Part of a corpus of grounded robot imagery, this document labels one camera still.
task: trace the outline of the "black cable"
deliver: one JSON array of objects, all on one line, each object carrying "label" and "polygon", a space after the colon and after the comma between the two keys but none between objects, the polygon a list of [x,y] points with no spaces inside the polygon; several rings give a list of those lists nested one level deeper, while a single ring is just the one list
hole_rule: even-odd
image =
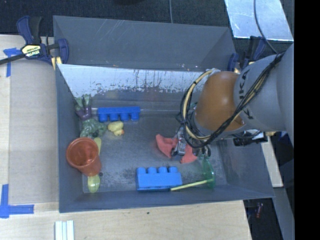
[{"label": "black cable", "polygon": [[259,29],[259,32],[261,34],[261,36],[264,38],[265,42],[267,43],[267,45],[271,48],[271,50],[275,53],[275,54],[278,54],[278,52],[275,50],[275,48],[271,45],[271,43],[266,39],[266,36],[264,35],[261,27],[260,27],[260,24],[259,24],[259,21],[258,21],[258,17],[257,17],[257,9],[256,9],[256,3],[257,3],[257,0],[253,0],[253,11],[254,11],[254,19],[255,19],[255,23]]},{"label": "black cable", "polygon": [[172,6],[171,6],[171,0],[169,0],[169,12],[170,12],[170,20],[171,23],[174,23],[173,17],[172,17]]}]

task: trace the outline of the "gray bin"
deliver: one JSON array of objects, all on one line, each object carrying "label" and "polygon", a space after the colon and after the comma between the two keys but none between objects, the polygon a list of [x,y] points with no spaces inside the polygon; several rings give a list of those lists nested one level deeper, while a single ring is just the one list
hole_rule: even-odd
[{"label": "gray bin", "polygon": [[[211,145],[213,190],[205,185],[175,192],[136,190],[137,167],[177,166],[184,184],[203,179],[200,161],[168,159],[157,149],[155,136],[174,136],[184,91],[204,69],[227,68],[235,51],[228,28],[55,16],[54,37],[66,38],[70,47],[68,64],[56,69],[61,213],[274,196],[261,146],[235,147],[232,140]],[[141,108],[139,121],[124,123],[124,135],[106,132],[102,137],[103,175],[96,193],[88,191],[86,176],[66,160],[67,146],[79,137],[81,126],[74,96],[84,93],[91,94],[93,111]]]}]

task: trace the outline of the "yellow clamp label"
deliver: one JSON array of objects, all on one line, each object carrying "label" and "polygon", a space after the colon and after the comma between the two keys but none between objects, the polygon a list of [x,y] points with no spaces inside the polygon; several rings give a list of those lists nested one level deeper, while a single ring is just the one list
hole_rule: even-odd
[{"label": "yellow clamp label", "polygon": [[27,45],[21,51],[26,57],[32,57],[40,54],[41,47],[40,45]]}]

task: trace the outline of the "yellow stick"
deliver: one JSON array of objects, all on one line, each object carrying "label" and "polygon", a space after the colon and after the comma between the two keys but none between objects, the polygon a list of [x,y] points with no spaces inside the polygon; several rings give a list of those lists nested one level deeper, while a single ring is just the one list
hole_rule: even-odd
[{"label": "yellow stick", "polygon": [[194,183],[189,183],[189,184],[185,184],[185,185],[181,185],[181,186],[175,186],[170,188],[171,191],[175,191],[175,190],[181,190],[181,189],[186,189],[186,188],[190,188],[190,187],[194,187],[194,186],[198,186],[198,185],[202,185],[208,182],[212,182],[213,179],[205,179],[205,180],[201,180],[201,181],[197,181]]}]

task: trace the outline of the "blue clamp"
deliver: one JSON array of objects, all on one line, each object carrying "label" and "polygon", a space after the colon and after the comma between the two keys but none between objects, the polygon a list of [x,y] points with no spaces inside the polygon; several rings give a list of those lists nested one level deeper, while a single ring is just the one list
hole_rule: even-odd
[{"label": "blue clamp", "polygon": [[17,214],[33,214],[34,204],[24,205],[9,205],[8,204],[9,185],[2,185],[1,203],[0,203],[0,218],[7,219],[10,215]]},{"label": "blue clamp", "polygon": [[266,48],[267,42],[261,36],[250,36],[250,44],[247,52],[243,52],[241,56],[233,53],[229,59],[227,71],[234,71],[236,64],[239,64],[239,70],[242,71],[249,62],[255,62],[259,59]]},{"label": "blue clamp", "polygon": [[138,121],[140,117],[139,106],[123,106],[123,107],[99,107],[98,118],[101,123],[108,121],[128,121],[129,117],[132,121]]},{"label": "blue clamp", "polygon": [[136,190],[166,190],[182,185],[181,173],[175,166],[149,167],[147,170],[144,167],[136,169],[135,177]]},{"label": "blue clamp", "polygon": [[[8,58],[10,58],[11,56],[22,54],[20,49],[17,49],[17,48],[4,49],[3,52],[5,55],[7,55]],[[11,76],[11,62],[8,62],[8,64],[6,65],[6,77],[8,78],[10,76]]]},{"label": "blue clamp", "polygon": [[20,18],[16,23],[19,35],[25,40],[24,47],[40,47],[40,50],[37,50],[37,54],[31,53],[32,55],[26,55],[25,58],[27,60],[39,60],[52,65],[53,56],[50,54],[50,49],[59,48],[62,63],[67,63],[69,58],[69,46],[66,39],[59,39],[57,44],[51,45],[41,43],[41,38],[39,36],[39,24],[41,19],[41,17],[30,17],[27,15]]}]

